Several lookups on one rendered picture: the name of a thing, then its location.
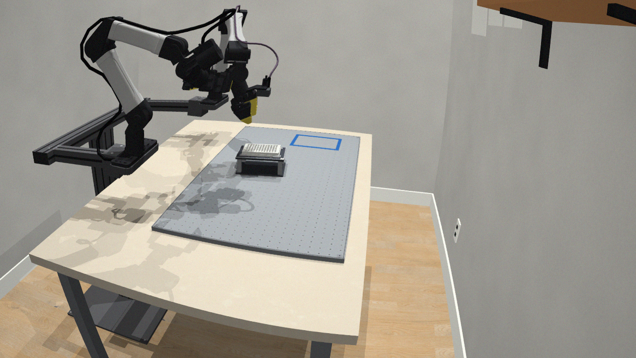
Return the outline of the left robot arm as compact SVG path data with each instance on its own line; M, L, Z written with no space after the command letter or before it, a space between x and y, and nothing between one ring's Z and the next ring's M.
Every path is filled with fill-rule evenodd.
M224 59L214 64L211 70L217 70L216 76L219 78L221 71L231 74L233 85L236 83L242 83L248 77L248 69L246 64L250 59L251 50L248 49L247 44L241 43L237 40L237 37L243 42L245 38L242 33L242 27L247 16L247 10L240 9L238 13L233 14L226 22L221 23L218 26L218 31L221 32L220 48L224 55ZM237 35L237 36L236 36ZM229 64L230 67L228 66ZM267 75L263 79L263 84L255 85L248 88L246 92L257 90L256 96L269 97L271 94L271 88L268 87L269 79ZM200 101L200 104L216 105L222 100L229 97L228 94L215 93L209 91L207 98Z

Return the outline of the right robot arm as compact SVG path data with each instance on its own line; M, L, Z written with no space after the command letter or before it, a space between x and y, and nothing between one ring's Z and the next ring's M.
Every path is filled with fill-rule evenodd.
M113 39L113 40L112 40ZM143 48L177 64L175 73L186 82L196 80L200 71L210 68L224 59L221 48L213 38L192 51L188 41L176 35L165 35L113 18L104 19L84 46L85 54L97 63L116 93L129 124L125 131L126 147L111 160L114 166L129 168L157 144L157 140L145 138L145 126L152 119L153 111L146 99L137 91L124 69L116 51L115 41ZM188 55L192 54L189 58ZM128 135L126 135L128 134Z

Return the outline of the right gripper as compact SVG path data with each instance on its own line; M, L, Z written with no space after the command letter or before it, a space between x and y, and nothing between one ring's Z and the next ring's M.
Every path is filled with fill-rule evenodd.
M217 70L202 70L199 77L191 83L183 80L183 90L213 91L226 93L231 90L233 83L230 73L221 71L220 77L216 76Z

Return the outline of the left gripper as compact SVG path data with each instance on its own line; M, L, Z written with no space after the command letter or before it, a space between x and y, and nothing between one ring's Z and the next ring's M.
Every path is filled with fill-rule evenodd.
M257 111L256 90L248 91L246 80L242 83L232 84L231 86L234 98L231 100L231 109L233 113L245 124L252 123L252 116Z

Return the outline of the grey perforated breadboard table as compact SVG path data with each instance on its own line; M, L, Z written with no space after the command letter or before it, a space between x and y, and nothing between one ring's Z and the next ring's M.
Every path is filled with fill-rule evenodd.
M296 134L340 149L291 146ZM360 138L245 126L152 225L152 231L290 258L344 263ZM286 147L283 177L240 175L241 145Z

